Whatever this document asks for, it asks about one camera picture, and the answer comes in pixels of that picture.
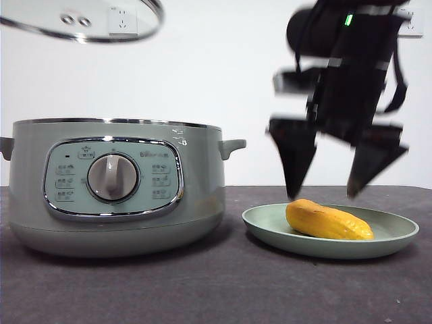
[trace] cooker lid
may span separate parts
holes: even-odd
[[[0,23],[79,43],[137,41],[163,21],[159,0],[2,0]]]

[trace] wall outlet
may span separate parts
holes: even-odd
[[[110,7],[108,9],[108,33],[111,36],[137,35],[136,8],[133,6]]]
[[[397,12],[399,16],[410,18],[411,21],[403,23],[399,30],[399,36],[422,37],[425,13],[421,8],[403,7]]]

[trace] food item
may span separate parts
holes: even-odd
[[[366,221],[311,200],[291,202],[286,207],[285,215],[290,226],[303,234],[341,240],[373,239],[372,229]]]

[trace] green plate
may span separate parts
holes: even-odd
[[[259,240],[288,252],[328,259],[371,259],[395,253],[406,247],[419,232],[419,226],[402,216],[358,207],[325,205],[364,219],[372,228],[374,240],[332,240],[314,238],[292,229],[285,218],[287,204],[254,207],[242,218]]]

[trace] robotic arm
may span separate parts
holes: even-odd
[[[318,0],[290,19],[287,41],[296,53],[295,71],[274,77],[276,92],[308,93],[306,119],[272,118],[269,133],[283,164],[288,196],[296,197],[317,147],[317,132],[355,148],[347,195],[355,197],[408,148],[402,128],[373,124],[394,56],[396,89],[383,113],[397,111],[407,86],[399,66],[398,31],[407,18],[394,14],[406,0]],[[329,60],[325,68],[302,71],[301,56]]]

